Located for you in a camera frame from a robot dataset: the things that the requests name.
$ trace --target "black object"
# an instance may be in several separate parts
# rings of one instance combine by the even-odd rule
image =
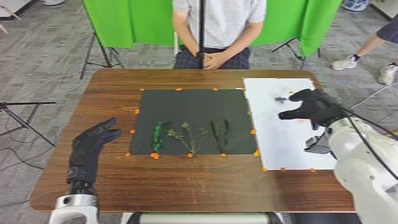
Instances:
[[[202,69],[202,62],[204,62],[204,17],[206,17],[206,0],[200,0],[200,6],[199,6],[199,52],[197,52],[199,69]]]
[[[101,122],[73,140],[73,153],[69,158],[67,184],[69,193],[81,193],[92,189],[96,182],[97,158],[103,145],[121,136],[121,130],[110,129],[115,125],[115,118]]]
[[[302,90],[289,96],[293,102],[302,101],[298,109],[279,113],[282,120],[309,119],[314,130],[318,126],[327,127],[334,121],[346,117],[337,102],[320,90]]]
[[[209,126],[211,126],[211,133],[215,136],[215,141],[216,141],[216,145],[218,145],[218,151],[220,153],[227,152],[227,134],[229,134],[229,130],[231,130],[231,125],[229,125],[229,121],[227,119],[224,119],[222,121],[211,121],[209,122]]]
[[[90,60],[90,50],[92,50],[94,41],[97,41],[101,54],[103,54],[103,59],[105,59],[105,65],[89,61]],[[108,54],[106,54],[105,47],[103,47],[97,35],[96,35],[96,33],[92,33],[90,43],[89,43],[89,50],[87,50],[85,61],[83,61],[83,69],[81,69],[81,73],[80,73],[80,79],[83,79],[87,65],[97,65],[103,68],[113,68],[117,65],[121,65],[121,67],[124,68],[124,65],[121,63],[117,55],[119,55],[119,52],[115,51],[113,48],[108,48]]]
[[[296,224],[360,224],[357,214],[302,213],[291,214]]]
[[[140,113],[135,119],[131,154],[149,155],[153,152],[153,128],[158,122],[172,122],[167,125],[167,130],[174,129],[179,133],[183,133],[181,124],[186,122],[192,125],[195,139],[199,134],[197,130],[204,128],[208,135],[204,136],[199,154],[220,154],[209,122],[222,121],[224,119],[229,121],[231,126],[224,153],[250,154],[257,147],[254,136],[250,135],[252,122],[243,91],[145,91],[140,100]],[[167,131],[161,133],[161,139],[165,141],[165,147],[160,150],[160,154],[186,155],[188,149],[181,142],[167,136]]]
[[[48,142],[48,144],[55,147],[55,144],[51,143],[51,141],[48,140],[48,138],[44,137],[44,135],[39,133],[39,131],[33,129],[33,127],[30,126],[30,121],[33,119],[33,115],[39,109],[39,106],[44,104],[55,104],[55,102],[28,102],[28,103],[0,103],[0,111],[5,112],[5,114],[9,115],[9,117],[14,119],[14,121],[17,122],[17,124],[21,125],[19,127],[16,127],[14,129],[10,129],[9,131],[5,131],[0,136],[10,134],[12,132],[16,132],[17,130],[21,130],[23,128],[26,128],[35,135],[42,138],[42,140]],[[26,106],[26,105],[33,105],[33,110],[30,112],[28,115],[28,119],[26,121],[21,119],[21,117],[16,115],[16,113],[10,111],[9,106]]]
[[[279,49],[286,46],[289,48],[289,51],[291,51],[291,54],[296,58],[296,60],[302,62],[302,65],[300,65],[300,70],[304,69],[304,65],[305,65],[305,57],[302,57],[296,52],[295,52],[295,49],[291,48],[289,46],[289,43],[293,42],[295,38],[291,38],[284,43],[282,45],[272,50],[272,53],[279,51]]]
[[[126,224],[140,224],[140,217],[142,217],[142,215],[144,215],[142,212],[135,212],[133,215],[129,216]]]

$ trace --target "orange marker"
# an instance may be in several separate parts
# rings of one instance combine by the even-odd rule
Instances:
[[[158,153],[151,153],[151,157],[153,157],[153,159],[158,159],[160,158]]]
[[[256,150],[256,152],[254,152],[254,156],[259,156],[259,150]]]

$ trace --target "white paper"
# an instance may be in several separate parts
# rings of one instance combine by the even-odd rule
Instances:
[[[280,112],[298,108],[300,102],[280,103],[275,98],[289,98],[304,89],[314,89],[309,79],[245,79],[245,97],[266,170],[334,169],[332,156],[304,152],[307,139],[320,136],[325,129],[314,131],[309,120],[280,120],[277,116]]]

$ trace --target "shoe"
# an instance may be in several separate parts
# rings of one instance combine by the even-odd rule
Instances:
[[[357,67],[357,61],[353,56],[348,56],[343,60],[332,63],[332,69],[337,71],[355,67]]]
[[[398,66],[396,65],[387,65],[382,69],[380,69],[380,76],[378,76],[378,83],[382,85],[391,85],[394,82],[394,73],[398,71]]]

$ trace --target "green screen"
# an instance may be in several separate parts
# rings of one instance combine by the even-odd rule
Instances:
[[[172,0],[85,0],[105,47],[172,46]],[[321,45],[341,0],[268,0],[263,33],[252,45],[300,40],[302,56]]]

